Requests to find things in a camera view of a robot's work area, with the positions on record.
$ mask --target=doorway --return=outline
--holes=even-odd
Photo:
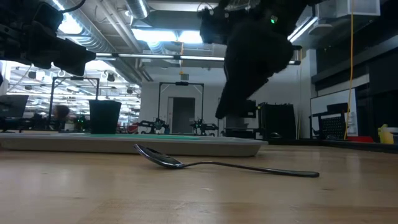
[[[190,125],[195,120],[195,99],[170,97],[167,116],[167,121],[171,124],[171,133],[193,133],[193,128]]]

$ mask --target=door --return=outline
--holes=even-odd
[[[190,126],[195,119],[194,98],[173,98],[172,132],[175,134],[191,134]]]

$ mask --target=metal frame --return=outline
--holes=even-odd
[[[57,79],[61,79],[62,81],[55,85],[55,81]],[[100,79],[99,78],[83,78],[83,77],[52,77],[52,84],[51,84],[51,97],[50,97],[50,108],[49,108],[49,120],[47,121],[47,129],[50,127],[51,123],[51,114],[52,114],[52,102],[54,100],[54,90],[56,87],[58,87],[63,81],[65,80],[78,80],[78,81],[83,81],[83,80],[96,80],[97,81],[97,86],[96,86],[96,92],[95,92],[95,100],[98,100],[98,93],[100,91]]]
[[[160,82],[159,83],[159,96],[157,98],[157,118],[160,118],[160,95],[162,94],[161,88],[163,84],[169,84],[169,85],[177,85],[175,82]],[[188,85],[200,85],[202,88],[201,91],[201,119],[203,120],[203,102],[204,102],[204,95],[205,95],[205,84],[203,83],[188,83]]]

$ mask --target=gray tray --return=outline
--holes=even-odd
[[[0,134],[7,150],[102,152],[137,154],[134,144],[142,144],[169,155],[255,156],[267,142],[251,139],[208,136],[92,135],[92,134]]]

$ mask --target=green mat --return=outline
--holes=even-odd
[[[195,136],[173,136],[166,134],[85,134],[93,138],[123,138],[123,139],[174,139],[174,140],[200,140]]]

